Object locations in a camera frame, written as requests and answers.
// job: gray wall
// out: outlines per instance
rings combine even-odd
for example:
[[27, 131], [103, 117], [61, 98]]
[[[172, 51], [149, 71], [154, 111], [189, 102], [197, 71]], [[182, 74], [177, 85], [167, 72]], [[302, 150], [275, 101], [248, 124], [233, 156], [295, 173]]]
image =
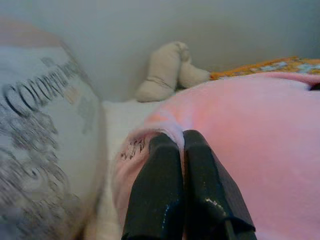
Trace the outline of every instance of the gray wall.
[[320, 0], [0, 0], [0, 14], [60, 35], [104, 99], [131, 96], [150, 52], [189, 45], [219, 71], [298, 55], [320, 58]]

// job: white stuffed animal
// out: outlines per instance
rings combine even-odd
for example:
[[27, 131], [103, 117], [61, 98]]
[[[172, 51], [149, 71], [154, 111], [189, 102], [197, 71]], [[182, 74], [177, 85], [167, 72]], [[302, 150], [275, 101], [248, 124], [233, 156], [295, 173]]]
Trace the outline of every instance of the white stuffed animal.
[[185, 43], [172, 42], [151, 54], [148, 76], [135, 94], [139, 102], [162, 101], [169, 98], [180, 85], [190, 88], [210, 79], [208, 71], [191, 64]]

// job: white sheet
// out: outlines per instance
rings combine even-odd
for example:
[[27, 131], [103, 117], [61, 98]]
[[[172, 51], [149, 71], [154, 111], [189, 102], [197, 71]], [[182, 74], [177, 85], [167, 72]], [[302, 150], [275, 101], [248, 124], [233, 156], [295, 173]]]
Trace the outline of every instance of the white sheet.
[[140, 125], [144, 118], [156, 109], [161, 102], [140, 103], [136, 100], [127, 102], [103, 103], [106, 114], [107, 136], [107, 175], [104, 193], [97, 216], [97, 240], [120, 240], [122, 230], [118, 224], [117, 213], [112, 201], [111, 178], [115, 155], [128, 133]]

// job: pink fleece fabric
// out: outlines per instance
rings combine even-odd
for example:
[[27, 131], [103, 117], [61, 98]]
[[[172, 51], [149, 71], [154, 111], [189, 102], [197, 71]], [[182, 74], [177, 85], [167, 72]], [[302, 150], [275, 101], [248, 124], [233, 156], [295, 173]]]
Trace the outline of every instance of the pink fleece fabric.
[[194, 129], [238, 184], [259, 240], [319, 240], [320, 91], [309, 91], [317, 83], [318, 75], [258, 73], [207, 82], [167, 100], [116, 157], [120, 224], [149, 140], [166, 133], [183, 153], [183, 131]]

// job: white pillow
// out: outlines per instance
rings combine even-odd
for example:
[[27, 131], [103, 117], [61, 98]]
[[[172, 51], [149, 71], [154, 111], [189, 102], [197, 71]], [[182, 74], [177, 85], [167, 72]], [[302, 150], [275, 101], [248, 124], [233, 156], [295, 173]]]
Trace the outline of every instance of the white pillow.
[[71, 240], [105, 164], [100, 101], [58, 38], [0, 18], [0, 238]]

